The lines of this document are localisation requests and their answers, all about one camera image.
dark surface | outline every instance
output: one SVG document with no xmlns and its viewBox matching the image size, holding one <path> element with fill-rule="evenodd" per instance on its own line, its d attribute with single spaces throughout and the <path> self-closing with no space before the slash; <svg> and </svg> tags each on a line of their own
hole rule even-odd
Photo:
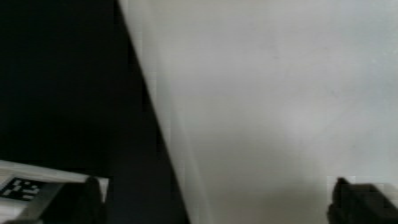
<svg viewBox="0 0 398 224">
<path fill-rule="evenodd" d="M 85 183 L 66 183 L 62 185 L 39 219 L 48 224 L 103 224 L 103 220 L 96 218 L 99 211 L 99 182 L 96 178 L 89 178 Z"/>
<path fill-rule="evenodd" d="M 327 218 L 330 224 L 398 223 L 398 209 L 371 184 L 350 184 L 337 179 Z"/>
<path fill-rule="evenodd" d="M 0 1 L 0 159 L 112 178 L 108 223 L 185 223 L 110 0 Z"/>
</svg>

black panel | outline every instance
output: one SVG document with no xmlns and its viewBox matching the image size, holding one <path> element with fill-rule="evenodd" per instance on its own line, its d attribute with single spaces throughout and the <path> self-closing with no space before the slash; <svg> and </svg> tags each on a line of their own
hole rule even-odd
<svg viewBox="0 0 398 224">
<path fill-rule="evenodd" d="M 186 214 L 115 2 L 0 1 L 0 159 L 108 176 L 108 223 Z"/>
</svg>

black object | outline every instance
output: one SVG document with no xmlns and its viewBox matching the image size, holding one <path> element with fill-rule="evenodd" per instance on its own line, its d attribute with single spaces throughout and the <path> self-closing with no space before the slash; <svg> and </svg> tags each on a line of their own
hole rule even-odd
<svg viewBox="0 0 398 224">
<path fill-rule="evenodd" d="M 330 224 L 398 223 L 398 209 L 371 184 L 337 179 L 327 217 Z"/>
<path fill-rule="evenodd" d="M 186 224 L 117 0 L 2 0 L 0 15 L 0 160 L 112 179 L 108 224 Z"/>
<path fill-rule="evenodd" d="M 48 183 L 14 221 L 7 224 L 103 224 L 99 183 Z"/>
</svg>

white wall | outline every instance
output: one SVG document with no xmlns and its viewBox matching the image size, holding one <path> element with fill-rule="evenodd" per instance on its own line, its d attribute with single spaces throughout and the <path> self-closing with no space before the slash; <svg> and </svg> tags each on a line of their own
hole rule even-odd
<svg viewBox="0 0 398 224">
<path fill-rule="evenodd" d="M 337 176 L 398 184 L 398 2 L 121 5 L 192 224 L 327 223 Z"/>
</svg>

white surface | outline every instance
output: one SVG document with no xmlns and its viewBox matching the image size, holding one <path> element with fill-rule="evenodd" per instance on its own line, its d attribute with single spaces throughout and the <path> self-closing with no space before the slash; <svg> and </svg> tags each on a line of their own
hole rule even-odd
<svg viewBox="0 0 398 224">
<path fill-rule="evenodd" d="M 193 224 L 327 223 L 398 183 L 398 1 L 121 0 Z"/>
<path fill-rule="evenodd" d="M 9 161 L 0 160 L 0 185 L 7 182 L 12 176 L 26 178 L 30 180 L 39 180 L 44 182 L 85 182 L 87 175 L 71 173 L 55 169 L 48 169 L 44 167 L 37 167 L 32 165 L 25 165 L 19 163 L 12 163 Z M 103 200 L 106 197 L 106 189 L 108 189 L 108 179 L 98 178 Z M 19 202 L 9 199 L 0 198 L 0 223 L 7 220 L 12 220 L 26 207 L 26 202 Z"/>
</svg>

